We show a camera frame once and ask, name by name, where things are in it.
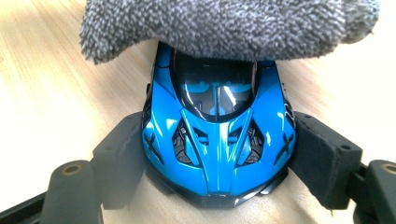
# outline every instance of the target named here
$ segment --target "car body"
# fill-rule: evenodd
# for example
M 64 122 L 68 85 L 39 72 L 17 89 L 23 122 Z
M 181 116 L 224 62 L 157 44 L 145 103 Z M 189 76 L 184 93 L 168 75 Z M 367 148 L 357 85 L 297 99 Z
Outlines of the car body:
M 275 62 L 197 59 L 160 42 L 142 139 L 151 179 L 228 207 L 286 177 L 296 132 Z

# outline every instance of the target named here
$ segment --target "wooden table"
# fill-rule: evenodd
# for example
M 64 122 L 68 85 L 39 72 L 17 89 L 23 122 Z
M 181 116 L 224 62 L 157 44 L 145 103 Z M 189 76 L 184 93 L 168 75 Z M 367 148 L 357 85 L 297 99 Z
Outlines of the wooden table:
M 360 43 L 319 59 L 277 62 L 294 108 L 364 149 L 362 161 L 396 161 L 396 4 L 381 1 L 380 21 Z M 156 41 L 111 63 L 82 59 L 83 0 L 0 2 L 0 211 L 47 189 L 51 172 L 92 150 L 125 116 L 142 109 Z M 231 210 L 196 208 L 162 195 L 143 178 L 130 212 L 106 223 L 352 223 L 322 208 L 290 174 L 277 190 Z

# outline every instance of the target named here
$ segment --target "car windshield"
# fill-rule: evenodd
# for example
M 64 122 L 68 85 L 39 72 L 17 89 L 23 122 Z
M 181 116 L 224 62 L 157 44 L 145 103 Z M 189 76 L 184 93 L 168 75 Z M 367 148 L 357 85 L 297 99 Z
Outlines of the car windshield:
M 174 53 L 173 80 L 178 98 L 191 113 L 209 121 L 231 119 L 251 105 L 256 70 L 256 63 Z

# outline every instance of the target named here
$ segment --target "gray cloth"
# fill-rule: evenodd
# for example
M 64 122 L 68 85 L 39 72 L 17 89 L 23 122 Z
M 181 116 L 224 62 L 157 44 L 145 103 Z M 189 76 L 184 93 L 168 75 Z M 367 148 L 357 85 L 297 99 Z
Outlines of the gray cloth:
M 196 57 L 289 60 L 363 39 L 378 13 L 377 0 L 88 0 L 80 37 L 95 63 L 151 38 Z

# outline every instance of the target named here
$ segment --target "model car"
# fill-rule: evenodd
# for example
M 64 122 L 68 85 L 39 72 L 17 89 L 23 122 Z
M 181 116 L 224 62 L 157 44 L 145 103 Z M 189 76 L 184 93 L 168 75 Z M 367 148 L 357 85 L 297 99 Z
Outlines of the model car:
M 294 119 L 275 62 L 194 58 L 160 42 L 142 116 L 148 176 L 200 205 L 237 206 L 287 176 Z

